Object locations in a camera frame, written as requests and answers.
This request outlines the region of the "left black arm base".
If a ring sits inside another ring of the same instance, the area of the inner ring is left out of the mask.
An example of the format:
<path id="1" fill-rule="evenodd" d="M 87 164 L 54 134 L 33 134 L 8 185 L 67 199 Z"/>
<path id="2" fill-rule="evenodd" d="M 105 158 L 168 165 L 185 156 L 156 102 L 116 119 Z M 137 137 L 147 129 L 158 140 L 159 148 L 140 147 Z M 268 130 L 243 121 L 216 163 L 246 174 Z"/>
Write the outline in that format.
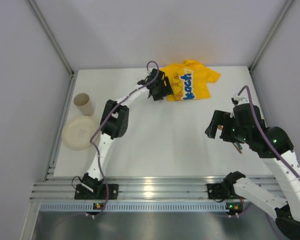
<path id="1" fill-rule="evenodd" d="M 75 200 L 116 200 L 118 198 L 118 184 L 105 184 L 104 180 L 92 179 L 88 175 L 78 179 L 79 183 L 75 186 Z"/>

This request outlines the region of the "yellow pikachu cloth placemat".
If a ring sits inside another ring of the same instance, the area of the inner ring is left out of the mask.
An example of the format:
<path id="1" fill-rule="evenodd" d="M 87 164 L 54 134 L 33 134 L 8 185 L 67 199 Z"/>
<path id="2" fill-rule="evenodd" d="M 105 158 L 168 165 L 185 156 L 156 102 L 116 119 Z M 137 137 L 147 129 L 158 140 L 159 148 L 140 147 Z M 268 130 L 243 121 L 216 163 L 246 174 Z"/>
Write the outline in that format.
<path id="1" fill-rule="evenodd" d="M 172 94 L 169 102 L 211 98 L 208 84 L 216 83 L 221 74 L 192 59 L 172 63 L 160 69 L 168 77 Z"/>

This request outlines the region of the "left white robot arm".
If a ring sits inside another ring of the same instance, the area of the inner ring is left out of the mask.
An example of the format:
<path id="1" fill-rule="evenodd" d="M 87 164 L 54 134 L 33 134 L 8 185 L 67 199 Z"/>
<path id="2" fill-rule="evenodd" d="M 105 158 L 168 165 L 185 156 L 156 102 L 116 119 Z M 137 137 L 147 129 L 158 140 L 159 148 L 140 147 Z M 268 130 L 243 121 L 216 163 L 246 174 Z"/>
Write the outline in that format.
<path id="1" fill-rule="evenodd" d="M 117 100 L 110 99 L 106 102 L 100 127 L 90 139 L 96 149 L 95 157 L 81 179 L 81 186 L 88 194 L 97 197 L 107 187 L 103 168 L 107 165 L 109 151 L 115 140 L 123 137 L 128 130 L 129 106 L 144 94 L 147 94 L 147 98 L 160 101 L 172 93 L 169 78 L 163 71 L 154 68 L 145 79 L 137 82 L 130 93 Z"/>

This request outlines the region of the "white paper plate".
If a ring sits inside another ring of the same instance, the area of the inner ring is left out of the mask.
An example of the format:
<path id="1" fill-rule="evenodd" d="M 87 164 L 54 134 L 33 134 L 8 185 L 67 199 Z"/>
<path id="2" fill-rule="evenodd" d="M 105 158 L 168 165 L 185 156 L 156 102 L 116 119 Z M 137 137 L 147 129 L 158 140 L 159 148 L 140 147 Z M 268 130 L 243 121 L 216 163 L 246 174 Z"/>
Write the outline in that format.
<path id="1" fill-rule="evenodd" d="M 91 145 L 91 137 L 99 126 L 98 121 L 91 116 L 77 116 L 63 127 L 62 142 L 71 150 L 84 150 Z"/>

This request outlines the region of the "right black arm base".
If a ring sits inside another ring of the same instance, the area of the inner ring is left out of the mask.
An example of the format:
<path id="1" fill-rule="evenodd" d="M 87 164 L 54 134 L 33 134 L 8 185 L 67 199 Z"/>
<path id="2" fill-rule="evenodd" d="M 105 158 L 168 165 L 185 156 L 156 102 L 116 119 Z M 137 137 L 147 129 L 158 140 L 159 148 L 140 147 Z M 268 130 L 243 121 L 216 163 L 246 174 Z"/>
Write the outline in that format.
<path id="1" fill-rule="evenodd" d="M 216 202 L 223 202 L 225 200 L 238 200 L 240 196 L 235 193 L 232 184 L 227 183 L 208 183 L 207 194 L 210 200 Z"/>

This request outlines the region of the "beige paper cup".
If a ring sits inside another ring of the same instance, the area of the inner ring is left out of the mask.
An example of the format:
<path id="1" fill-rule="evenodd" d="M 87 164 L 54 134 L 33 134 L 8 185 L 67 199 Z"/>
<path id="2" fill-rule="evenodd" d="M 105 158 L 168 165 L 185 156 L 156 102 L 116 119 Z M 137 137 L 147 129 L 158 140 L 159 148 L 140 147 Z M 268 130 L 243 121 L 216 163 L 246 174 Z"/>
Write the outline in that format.
<path id="1" fill-rule="evenodd" d="M 92 116 L 94 114 L 94 106 L 88 94 L 77 94 L 73 99 L 73 103 L 83 115 Z"/>

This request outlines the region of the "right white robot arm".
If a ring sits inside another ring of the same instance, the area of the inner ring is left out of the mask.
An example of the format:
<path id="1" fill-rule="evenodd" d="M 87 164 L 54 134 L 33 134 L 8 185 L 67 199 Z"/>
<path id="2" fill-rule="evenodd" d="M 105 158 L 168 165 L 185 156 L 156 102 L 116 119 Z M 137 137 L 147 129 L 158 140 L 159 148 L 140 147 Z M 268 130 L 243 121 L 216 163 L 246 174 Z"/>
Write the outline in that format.
<path id="1" fill-rule="evenodd" d="M 271 217 L 290 240 L 300 240 L 300 166 L 294 146 L 280 127 L 267 127 L 260 109 L 248 103 L 237 104 L 232 112 L 215 110 L 205 134 L 228 143 L 247 144 L 268 166 L 284 197 L 277 197 L 235 171 L 222 182 L 208 184 L 208 197 L 215 201 L 244 198 Z"/>

